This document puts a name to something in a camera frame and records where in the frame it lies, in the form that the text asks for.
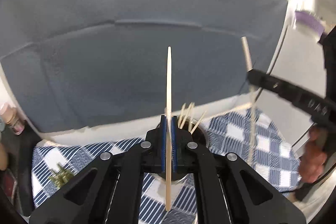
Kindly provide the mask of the right hand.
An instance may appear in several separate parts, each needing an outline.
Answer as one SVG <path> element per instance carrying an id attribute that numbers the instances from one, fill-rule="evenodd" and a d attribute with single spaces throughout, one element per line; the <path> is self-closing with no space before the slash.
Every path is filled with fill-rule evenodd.
<path id="1" fill-rule="evenodd" d="M 316 140 L 321 133 L 320 128 L 313 126 L 309 130 L 309 140 L 306 142 L 304 153 L 299 164 L 299 175 L 303 182 L 315 182 L 323 172 L 323 164 L 327 155 L 318 147 Z"/>

